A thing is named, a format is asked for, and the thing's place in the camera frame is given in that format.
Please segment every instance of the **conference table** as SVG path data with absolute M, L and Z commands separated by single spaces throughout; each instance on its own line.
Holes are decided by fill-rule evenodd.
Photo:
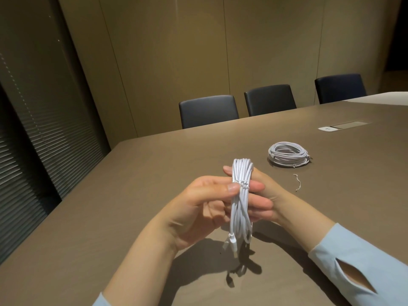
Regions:
M 0 266 L 0 305 L 91 305 L 169 200 L 244 157 L 292 192 L 298 174 L 297 196 L 408 264 L 406 104 L 408 92 L 385 93 L 121 142 Z M 368 124 L 318 130 L 353 121 Z M 272 166 L 268 148 L 280 141 L 312 162 Z M 239 259 L 222 249 L 227 235 L 178 254 L 160 305 L 348 305 L 280 226 L 255 223 Z

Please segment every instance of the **light blue sleeve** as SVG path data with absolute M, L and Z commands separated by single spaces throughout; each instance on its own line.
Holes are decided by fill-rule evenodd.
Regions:
M 111 306 L 108 301 L 103 297 L 102 293 L 99 293 L 98 298 L 92 306 Z
M 353 306 L 408 305 L 408 266 L 339 224 L 309 257 Z M 336 259 L 358 269 L 376 293 L 351 282 Z

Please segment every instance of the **hand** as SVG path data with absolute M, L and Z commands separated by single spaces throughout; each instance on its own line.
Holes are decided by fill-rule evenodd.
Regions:
M 231 166 L 224 166 L 223 170 L 225 174 L 232 176 Z M 248 215 L 258 219 L 265 219 L 279 223 L 279 207 L 288 201 L 297 199 L 297 197 L 283 189 L 275 180 L 255 167 L 252 171 L 251 181 L 259 181 L 265 185 L 265 188 L 257 192 L 257 194 L 271 200 L 273 203 L 268 209 L 249 208 Z
M 229 221 L 231 198 L 240 185 L 229 177 L 203 176 L 194 180 L 183 192 L 170 201 L 152 220 L 163 232 L 170 233 L 176 250 L 182 250 L 202 240 L 222 224 Z M 251 192 L 259 192 L 265 185 L 252 180 Z M 251 193 L 249 209 L 270 210 L 272 202 Z

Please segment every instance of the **bundled cable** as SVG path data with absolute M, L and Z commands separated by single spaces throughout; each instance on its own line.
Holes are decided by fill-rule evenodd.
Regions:
M 290 142 L 273 144 L 268 153 L 269 160 L 283 167 L 296 168 L 308 164 L 310 159 L 312 159 L 306 149 Z
M 232 182 L 241 185 L 239 194 L 231 200 L 230 231 L 224 249 L 230 244 L 234 257 L 237 257 L 237 238 L 244 237 L 246 243 L 251 241 L 252 223 L 248 216 L 249 181 L 253 164 L 250 159 L 235 159 L 232 165 Z

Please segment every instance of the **chair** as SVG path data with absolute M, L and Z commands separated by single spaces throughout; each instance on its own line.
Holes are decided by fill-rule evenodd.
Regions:
M 244 92 L 249 116 L 287 111 L 296 108 L 289 85 L 274 85 Z
M 200 97 L 179 103 L 183 129 L 239 119 L 232 95 Z
M 367 95 L 360 74 L 320 77 L 314 81 L 314 84 L 320 104 L 365 97 Z

